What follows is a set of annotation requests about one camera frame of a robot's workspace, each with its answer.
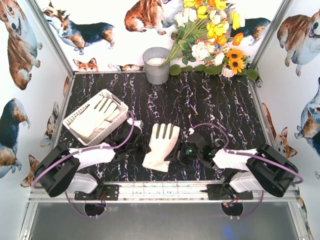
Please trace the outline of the white glove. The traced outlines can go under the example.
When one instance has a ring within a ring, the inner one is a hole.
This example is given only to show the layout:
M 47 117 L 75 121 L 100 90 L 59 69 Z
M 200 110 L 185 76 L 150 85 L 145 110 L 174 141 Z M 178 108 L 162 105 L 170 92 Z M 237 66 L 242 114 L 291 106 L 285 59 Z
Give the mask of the white glove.
M 165 161 L 165 158 L 175 147 L 179 134 L 180 127 L 172 123 L 155 123 L 149 142 L 151 151 L 145 155 L 142 166 L 146 169 L 167 173 L 170 161 Z
M 111 99 L 98 96 L 91 99 L 88 107 L 79 114 L 69 127 L 78 135 L 88 138 L 104 120 L 111 121 L 120 111 L 118 105 Z

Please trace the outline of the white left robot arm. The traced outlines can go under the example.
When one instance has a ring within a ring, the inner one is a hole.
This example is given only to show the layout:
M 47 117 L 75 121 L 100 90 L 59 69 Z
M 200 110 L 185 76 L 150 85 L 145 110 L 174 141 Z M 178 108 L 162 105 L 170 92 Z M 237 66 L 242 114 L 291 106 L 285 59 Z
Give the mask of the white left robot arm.
M 145 155 L 150 150 L 146 137 L 138 128 L 96 146 L 67 148 L 59 144 L 33 171 L 33 184 L 40 183 L 52 198 L 73 191 L 76 200 L 97 200 L 106 191 L 104 183 L 96 175 L 81 173 L 80 170 L 119 161 L 128 154 Z

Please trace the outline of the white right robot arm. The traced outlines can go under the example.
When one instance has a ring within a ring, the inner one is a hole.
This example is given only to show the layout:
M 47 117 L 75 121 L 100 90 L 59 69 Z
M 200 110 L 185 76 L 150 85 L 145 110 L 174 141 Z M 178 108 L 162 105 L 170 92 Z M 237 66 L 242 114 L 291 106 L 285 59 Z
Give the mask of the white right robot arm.
M 268 144 L 249 150 L 223 149 L 207 143 L 197 132 L 186 140 L 178 140 L 164 160 L 178 161 L 183 166 L 197 160 L 210 169 L 230 170 L 214 191 L 215 195 L 230 199 L 252 191 L 283 197 L 299 172 L 294 164 Z

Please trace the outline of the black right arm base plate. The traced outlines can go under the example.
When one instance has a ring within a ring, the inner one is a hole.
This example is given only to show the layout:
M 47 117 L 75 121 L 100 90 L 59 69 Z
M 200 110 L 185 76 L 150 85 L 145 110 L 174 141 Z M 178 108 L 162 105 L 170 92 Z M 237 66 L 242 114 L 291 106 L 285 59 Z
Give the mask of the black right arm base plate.
M 254 198 L 251 191 L 236 192 L 231 187 L 230 179 L 225 179 L 222 183 L 211 183 L 206 185 L 206 189 L 201 193 L 206 193 L 209 200 L 252 200 Z

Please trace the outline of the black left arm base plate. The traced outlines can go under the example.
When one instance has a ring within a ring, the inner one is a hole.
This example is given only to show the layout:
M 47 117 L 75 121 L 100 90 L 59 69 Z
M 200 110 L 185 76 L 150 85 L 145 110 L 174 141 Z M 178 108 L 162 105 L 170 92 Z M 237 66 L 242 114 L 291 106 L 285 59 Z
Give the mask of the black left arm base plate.
M 91 193 L 76 191 L 74 199 L 76 201 L 117 201 L 119 197 L 120 186 L 118 184 L 99 184 Z

